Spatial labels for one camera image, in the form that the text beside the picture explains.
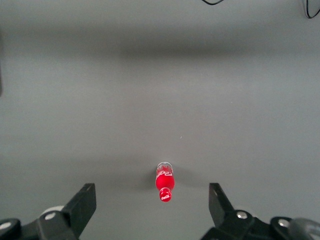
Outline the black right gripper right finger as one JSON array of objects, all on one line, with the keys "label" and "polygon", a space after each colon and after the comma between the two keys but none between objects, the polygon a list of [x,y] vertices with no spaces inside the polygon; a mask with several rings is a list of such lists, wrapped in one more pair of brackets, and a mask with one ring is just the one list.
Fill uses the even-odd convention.
[{"label": "black right gripper right finger", "polygon": [[289,240],[289,217],[273,217],[265,223],[243,209],[235,209],[219,183],[210,183],[208,208],[214,227],[203,240]]}]

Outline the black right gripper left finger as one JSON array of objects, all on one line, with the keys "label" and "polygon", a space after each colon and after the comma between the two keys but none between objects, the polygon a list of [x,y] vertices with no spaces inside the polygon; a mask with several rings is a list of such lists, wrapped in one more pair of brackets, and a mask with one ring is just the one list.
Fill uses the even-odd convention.
[{"label": "black right gripper left finger", "polygon": [[86,183],[65,205],[46,209],[22,225],[17,218],[0,221],[2,240],[78,240],[97,207],[96,187]]}]

